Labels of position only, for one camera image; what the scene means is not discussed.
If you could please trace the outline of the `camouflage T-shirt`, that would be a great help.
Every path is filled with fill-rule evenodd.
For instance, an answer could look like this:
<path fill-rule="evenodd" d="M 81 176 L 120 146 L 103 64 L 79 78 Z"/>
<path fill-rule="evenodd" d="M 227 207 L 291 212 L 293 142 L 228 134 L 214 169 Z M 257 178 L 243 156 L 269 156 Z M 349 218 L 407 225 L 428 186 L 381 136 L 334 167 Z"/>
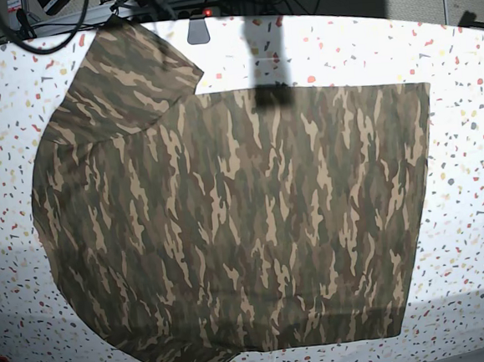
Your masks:
<path fill-rule="evenodd" d="M 79 318 L 144 362 L 399 334 L 430 86 L 198 94 L 201 78 L 118 18 L 54 111 L 33 221 Z"/>

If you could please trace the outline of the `black power strip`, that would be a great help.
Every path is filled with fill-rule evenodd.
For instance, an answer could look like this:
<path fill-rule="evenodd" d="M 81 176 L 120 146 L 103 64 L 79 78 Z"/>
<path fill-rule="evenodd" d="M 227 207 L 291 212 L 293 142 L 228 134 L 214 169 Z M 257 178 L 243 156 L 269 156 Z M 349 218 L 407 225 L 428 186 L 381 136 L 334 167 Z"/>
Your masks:
<path fill-rule="evenodd" d="M 174 15 L 169 13 L 152 14 L 152 13 L 140 13 L 139 15 L 133 15 L 129 17 L 129 20 L 137 23 L 150 23 L 150 22 L 161 22 L 161 21 L 171 21 L 172 19 L 182 20 L 189 19 L 193 16 L 205 16 L 205 17 L 220 17 L 222 11 L 219 7 L 214 8 L 193 8 L 193 9 L 182 9 L 175 10 Z"/>

